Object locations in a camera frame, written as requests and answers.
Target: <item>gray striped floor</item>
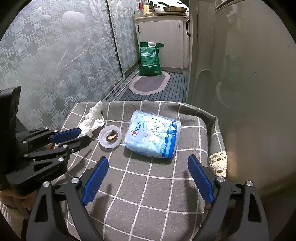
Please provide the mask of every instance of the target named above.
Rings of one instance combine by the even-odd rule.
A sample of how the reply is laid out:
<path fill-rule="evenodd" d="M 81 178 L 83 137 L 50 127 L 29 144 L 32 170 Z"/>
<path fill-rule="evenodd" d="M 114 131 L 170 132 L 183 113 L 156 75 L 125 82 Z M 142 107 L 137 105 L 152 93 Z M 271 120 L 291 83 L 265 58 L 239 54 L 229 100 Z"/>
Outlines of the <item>gray striped floor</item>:
<path fill-rule="evenodd" d="M 156 100 L 156 101 L 186 101 L 186 89 L 187 89 L 187 75 L 179 73 L 170 73 L 170 80 L 166 88 L 153 95 L 138 95 L 130 91 L 127 91 L 120 98 L 122 100 Z"/>

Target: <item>blue gripper pad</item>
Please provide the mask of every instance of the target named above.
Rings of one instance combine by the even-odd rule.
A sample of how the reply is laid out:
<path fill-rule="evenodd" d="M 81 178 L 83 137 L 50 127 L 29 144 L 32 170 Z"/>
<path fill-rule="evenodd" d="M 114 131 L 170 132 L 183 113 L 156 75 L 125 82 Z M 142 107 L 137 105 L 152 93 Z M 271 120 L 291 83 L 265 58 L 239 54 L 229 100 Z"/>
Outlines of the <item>blue gripper pad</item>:
<path fill-rule="evenodd" d="M 62 143 L 77 138 L 80 133 L 80 128 L 74 128 L 67 131 L 56 133 L 52 138 L 50 138 L 50 140 L 53 143 Z"/>
<path fill-rule="evenodd" d="M 209 179 L 204 174 L 203 170 L 200 168 L 200 166 L 196 163 L 196 160 L 190 156 L 188 158 L 188 170 L 193 177 L 193 180 L 202 196 L 202 198 L 210 203 L 214 203 L 214 196 L 213 196 L 213 190 L 212 185 L 209 181 Z"/>
<path fill-rule="evenodd" d="M 94 170 L 93 174 L 84 186 L 84 193 L 81 199 L 83 205 L 87 205 L 94 200 L 109 169 L 108 159 L 105 157 Z"/>

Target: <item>green rice bag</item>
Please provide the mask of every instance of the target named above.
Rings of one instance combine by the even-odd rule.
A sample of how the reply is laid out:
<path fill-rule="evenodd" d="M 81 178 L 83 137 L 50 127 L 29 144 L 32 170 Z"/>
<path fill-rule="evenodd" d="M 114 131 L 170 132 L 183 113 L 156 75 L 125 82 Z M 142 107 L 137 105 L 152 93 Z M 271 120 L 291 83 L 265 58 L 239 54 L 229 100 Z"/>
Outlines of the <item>green rice bag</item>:
<path fill-rule="evenodd" d="M 141 42 L 140 53 L 142 66 L 140 67 L 140 76 L 161 76 L 158 53 L 164 44 L 153 42 Z"/>

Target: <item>brand logo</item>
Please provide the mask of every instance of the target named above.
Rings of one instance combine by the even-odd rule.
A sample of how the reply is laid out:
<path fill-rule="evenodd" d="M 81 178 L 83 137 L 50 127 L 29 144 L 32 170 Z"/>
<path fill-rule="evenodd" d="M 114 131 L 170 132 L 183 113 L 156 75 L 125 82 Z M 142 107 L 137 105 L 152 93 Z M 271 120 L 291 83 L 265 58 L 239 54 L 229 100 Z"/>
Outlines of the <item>brand logo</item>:
<path fill-rule="evenodd" d="M 133 136 L 134 136 L 134 137 L 138 134 L 140 128 L 141 128 L 141 124 L 140 124 L 140 122 L 137 122 L 137 126 L 136 126 L 135 129 L 133 130 Z"/>

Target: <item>tissue pack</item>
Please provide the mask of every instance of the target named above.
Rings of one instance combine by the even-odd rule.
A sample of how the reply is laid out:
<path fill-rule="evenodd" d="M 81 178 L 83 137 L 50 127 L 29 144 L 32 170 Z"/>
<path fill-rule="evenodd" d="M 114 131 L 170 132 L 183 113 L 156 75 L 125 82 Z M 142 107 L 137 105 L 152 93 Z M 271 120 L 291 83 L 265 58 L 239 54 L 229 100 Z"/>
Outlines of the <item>tissue pack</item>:
<path fill-rule="evenodd" d="M 124 138 L 124 145 L 139 154 L 173 157 L 180 137 L 181 122 L 168 117 L 135 111 Z"/>

